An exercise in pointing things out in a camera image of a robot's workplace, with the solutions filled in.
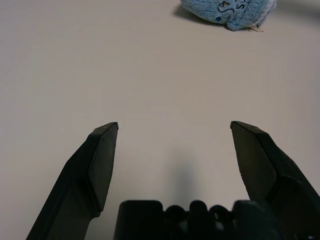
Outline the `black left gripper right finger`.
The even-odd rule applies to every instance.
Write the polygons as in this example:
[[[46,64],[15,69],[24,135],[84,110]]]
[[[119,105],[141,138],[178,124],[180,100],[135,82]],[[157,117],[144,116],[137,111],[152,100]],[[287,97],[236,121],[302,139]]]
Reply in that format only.
[[[320,238],[320,196],[296,163],[260,128],[232,121],[237,164],[252,201],[265,201],[287,240]]]

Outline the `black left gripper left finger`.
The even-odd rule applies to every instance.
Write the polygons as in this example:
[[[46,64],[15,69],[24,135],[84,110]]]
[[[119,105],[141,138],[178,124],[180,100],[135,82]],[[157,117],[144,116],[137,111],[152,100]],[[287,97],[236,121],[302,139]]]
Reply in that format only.
[[[119,125],[93,130],[58,176],[27,239],[83,240],[104,210],[113,174]]]

